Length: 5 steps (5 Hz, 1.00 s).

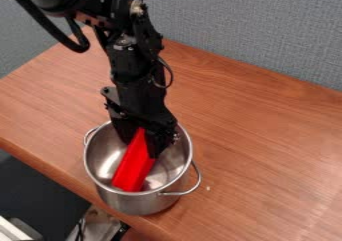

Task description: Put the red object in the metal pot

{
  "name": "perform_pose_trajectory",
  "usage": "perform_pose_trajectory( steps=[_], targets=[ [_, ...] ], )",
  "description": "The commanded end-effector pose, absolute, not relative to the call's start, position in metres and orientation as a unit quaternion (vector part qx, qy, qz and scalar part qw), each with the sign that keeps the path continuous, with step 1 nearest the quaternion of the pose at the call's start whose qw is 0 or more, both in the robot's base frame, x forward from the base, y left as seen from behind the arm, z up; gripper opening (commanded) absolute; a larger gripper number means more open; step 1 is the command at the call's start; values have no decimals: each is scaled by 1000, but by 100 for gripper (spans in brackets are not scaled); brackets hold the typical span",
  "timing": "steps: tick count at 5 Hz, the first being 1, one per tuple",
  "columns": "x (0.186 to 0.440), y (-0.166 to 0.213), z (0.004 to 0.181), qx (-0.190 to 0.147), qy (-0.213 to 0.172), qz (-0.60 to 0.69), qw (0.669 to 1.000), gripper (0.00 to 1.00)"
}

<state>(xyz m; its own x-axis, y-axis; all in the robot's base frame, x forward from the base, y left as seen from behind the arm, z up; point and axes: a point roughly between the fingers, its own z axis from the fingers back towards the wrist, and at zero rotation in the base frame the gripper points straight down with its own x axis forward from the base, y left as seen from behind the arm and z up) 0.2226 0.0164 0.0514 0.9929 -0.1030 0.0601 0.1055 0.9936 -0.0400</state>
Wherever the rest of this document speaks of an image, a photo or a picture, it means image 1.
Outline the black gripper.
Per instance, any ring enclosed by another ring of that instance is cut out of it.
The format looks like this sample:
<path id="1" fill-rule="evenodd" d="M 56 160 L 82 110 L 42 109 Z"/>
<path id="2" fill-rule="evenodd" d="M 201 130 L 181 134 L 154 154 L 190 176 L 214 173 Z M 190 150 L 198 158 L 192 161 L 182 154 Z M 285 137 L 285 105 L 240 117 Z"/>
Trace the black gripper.
<path id="1" fill-rule="evenodd" d="M 137 128 L 142 127 L 152 159 L 173 143 L 176 127 L 176 118 L 164 104 L 164 85 L 164 77 L 145 77 L 132 82 L 114 82 L 100 90 L 118 138 L 129 144 Z"/>

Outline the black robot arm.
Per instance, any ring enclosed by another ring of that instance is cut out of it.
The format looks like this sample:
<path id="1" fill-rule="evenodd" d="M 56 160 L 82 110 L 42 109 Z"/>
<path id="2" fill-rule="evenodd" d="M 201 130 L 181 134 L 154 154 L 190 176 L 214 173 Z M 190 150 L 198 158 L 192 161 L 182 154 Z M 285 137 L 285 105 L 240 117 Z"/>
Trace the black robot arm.
<path id="1" fill-rule="evenodd" d="M 113 128 L 124 143 L 144 129 L 148 156 L 173 141 L 176 118 L 164 98 L 173 81 L 160 58 L 162 36 L 144 0 L 27 0 L 41 15 L 62 17 L 70 27 L 90 26 L 104 50 L 113 85 L 101 90 Z"/>

